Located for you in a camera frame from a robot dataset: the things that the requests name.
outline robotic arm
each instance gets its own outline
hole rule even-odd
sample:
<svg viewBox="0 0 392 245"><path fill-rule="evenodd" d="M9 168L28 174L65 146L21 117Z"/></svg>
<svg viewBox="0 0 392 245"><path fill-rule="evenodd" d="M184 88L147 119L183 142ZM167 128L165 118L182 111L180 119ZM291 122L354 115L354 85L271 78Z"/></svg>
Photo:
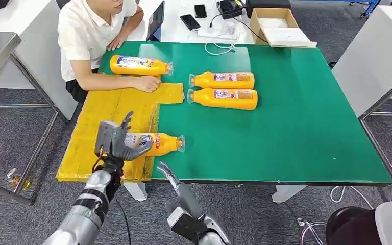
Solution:
<svg viewBox="0 0 392 245"><path fill-rule="evenodd" d="M130 117L129 112L121 125L102 121L95 142L95 154L101 166L94 166L82 193L74 202L58 229L43 245L92 245L109 211L109 204L121 186L124 161L131 161L146 153L153 141L133 149L125 145ZM171 229L177 234L200 245L230 245L217 222L205 215L191 190L181 183L170 168L161 162L158 170L170 180L181 207L167 218Z"/></svg>

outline plastic bottle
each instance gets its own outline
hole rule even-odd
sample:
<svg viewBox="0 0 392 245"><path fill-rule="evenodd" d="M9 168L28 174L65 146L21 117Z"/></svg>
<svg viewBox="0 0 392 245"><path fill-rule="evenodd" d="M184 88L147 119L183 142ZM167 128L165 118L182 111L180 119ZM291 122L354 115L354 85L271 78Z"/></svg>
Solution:
<svg viewBox="0 0 392 245"><path fill-rule="evenodd" d="M258 93L251 89L189 89L187 102L209 107L254 110L258 104Z"/></svg>
<svg viewBox="0 0 392 245"><path fill-rule="evenodd" d="M115 74L153 75L172 74L174 65L156 59L114 55L110 59L110 70Z"/></svg>
<svg viewBox="0 0 392 245"><path fill-rule="evenodd" d="M201 88L245 88L253 89L255 76L253 73L211 73L205 72L200 75L190 74L188 76L190 88L198 86Z"/></svg>
<svg viewBox="0 0 392 245"><path fill-rule="evenodd" d="M5 177L5 180L8 181L8 182L10 182L10 184L11 184L12 186L16 186L16 185L19 183L20 178L21 178L20 175L17 175L17 174L16 174L16 171L17 171L17 169L16 169L16 168L13 168L12 170L10 170L10 171L7 173L7 176ZM21 189L22 189L22 190L26 190L26 189L28 189L28 187L29 187L30 185L31 185L31 181L29 181L29 179L25 179L25 181L23 182L23 184L22 184L22 186L21 186Z"/></svg>
<svg viewBox="0 0 392 245"><path fill-rule="evenodd" d="M173 151L185 151L185 138L169 136L165 133L127 133L126 145L137 148L146 144L150 139L153 141L151 150L143 156L163 156Z"/></svg>

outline smartphone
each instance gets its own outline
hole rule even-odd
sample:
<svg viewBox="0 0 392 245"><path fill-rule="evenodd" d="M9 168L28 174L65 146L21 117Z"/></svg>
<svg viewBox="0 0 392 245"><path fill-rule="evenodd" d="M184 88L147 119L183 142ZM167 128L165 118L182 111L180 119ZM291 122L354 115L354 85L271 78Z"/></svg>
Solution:
<svg viewBox="0 0 392 245"><path fill-rule="evenodd" d="M194 15L196 18L206 18L207 11L204 4L196 4L194 6Z"/></svg>
<svg viewBox="0 0 392 245"><path fill-rule="evenodd" d="M190 14L180 16L180 19L184 22L189 30L197 29L201 27L199 23Z"/></svg>

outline green table mat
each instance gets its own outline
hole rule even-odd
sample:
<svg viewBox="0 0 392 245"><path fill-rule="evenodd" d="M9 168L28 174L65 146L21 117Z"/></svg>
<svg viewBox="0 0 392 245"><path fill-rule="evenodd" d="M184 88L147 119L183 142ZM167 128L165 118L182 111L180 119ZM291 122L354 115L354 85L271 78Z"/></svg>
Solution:
<svg viewBox="0 0 392 245"><path fill-rule="evenodd" d="M204 44L131 42L103 56L100 71L121 54L173 62L169 83L188 75L253 72L254 111L210 108L185 100L161 105L159 132L185 135L186 151L156 157L189 181L297 184L388 184L390 178L319 49L237 45L211 56ZM153 179L164 176L153 171Z"/></svg>

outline table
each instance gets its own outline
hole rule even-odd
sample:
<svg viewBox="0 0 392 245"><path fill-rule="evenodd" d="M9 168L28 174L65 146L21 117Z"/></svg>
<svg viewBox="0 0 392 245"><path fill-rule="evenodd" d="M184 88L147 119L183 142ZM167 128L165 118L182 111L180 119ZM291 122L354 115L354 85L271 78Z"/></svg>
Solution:
<svg viewBox="0 0 392 245"><path fill-rule="evenodd" d="M157 6L161 3L161 0L146 1L141 0L139 5L144 9L145 16L144 21L139 25L129 36L128 40L131 41L144 41L146 39L146 30L148 26L148 19L150 15L155 11ZM166 42L191 42L191 43L232 43L234 41L228 41L216 38L200 37L195 32L189 31L186 26L179 20L179 16L185 14L191 14L194 16L193 5L194 4L205 4L207 8L207 18L198 19L201 27L207 28L211 19L217 15L219 12L215 8L214 1L211 0L196 0L195 2L180 2L175 0L165 1L165 15L164 23L161 29L161 41ZM238 17L242 22L249 24L250 20L244 13L242 16ZM238 23L233 19L228 19L226 21L231 21ZM213 22L215 27L219 27L225 24L225 20L221 18L216 18ZM240 36L236 43L239 44L252 44L253 39L251 32L239 24ZM303 189L305 185L277 185L277 192L273 195L273 200L278 203L286 201L288 198L298 193ZM146 192L144 192L143 183L132 183L126 186L130 193L138 200L146 199Z"/></svg>
<svg viewBox="0 0 392 245"><path fill-rule="evenodd" d="M125 42L114 54L174 62L164 82L205 71L251 71L259 94L254 111L198 104L161 105L158 131L184 134L186 152L156 157L185 181L276 185L387 185L381 159L318 49L237 45L210 56L203 44ZM153 171L153 180L164 177Z"/></svg>
<svg viewBox="0 0 392 245"><path fill-rule="evenodd" d="M392 176L390 161L364 121L369 115L392 116L376 111L392 97L392 6L376 8L332 72Z"/></svg>
<svg viewBox="0 0 392 245"><path fill-rule="evenodd" d="M47 139L50 130L52 129L53 124L56 121L56 118L60 114L59 109L52 102L50 97L44 92L42 87L38 84L37 80L32 76L32 74L27 70L27 68L22 64L19 60L18 56L14 53L17 46L20 44L21 39L16 33L9 32L0 32L0 68L5 64L7 59L9 59L13 65L15 65L21 73L25 76L25 78L30 82L30 84L37 89L37 91L43 96L43 98L47 101L45 104L5 104L0 105L0 108L52 108L54 113L52 118L50 119L46 129L44 130L43 135L41 136L40 141L37 144L29 162L26 165L26 168L23 171L23 174L20 177L20 181L17 184L14 191L9 191L5 188L0 187L0 195L17 200L23 204L31 204L32 201L20 195L22 183L25 181L26 177L29 174L33 164L35 163L45 140Z"/></svg>
<svg viewBox="0 0 392 245"><path fill-rule="evenodd" d="M61 78L58 14L55 0L11 0L0 9L0 32L19 36L21 43L14 53L59 109L58 116L67 121L78 103ZM35 89L9 60L0 68L0 88Z"/></svg>

